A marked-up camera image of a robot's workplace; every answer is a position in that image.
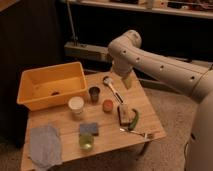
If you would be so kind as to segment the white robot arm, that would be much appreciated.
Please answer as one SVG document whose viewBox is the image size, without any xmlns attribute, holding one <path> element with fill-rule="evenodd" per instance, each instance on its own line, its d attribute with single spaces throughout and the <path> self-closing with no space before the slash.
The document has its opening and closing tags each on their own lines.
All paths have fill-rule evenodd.
<svg viewBox="0 0 213 171">
<path fill-rule="evenodd" d="M 213 171 L 213 69 L 144 51 L 141 43 L 135 30 L 112 40 L 108 53 L 113 71 L 127 77 L 136 68 L 197 102 L 185 171 Z"/>
</svg>

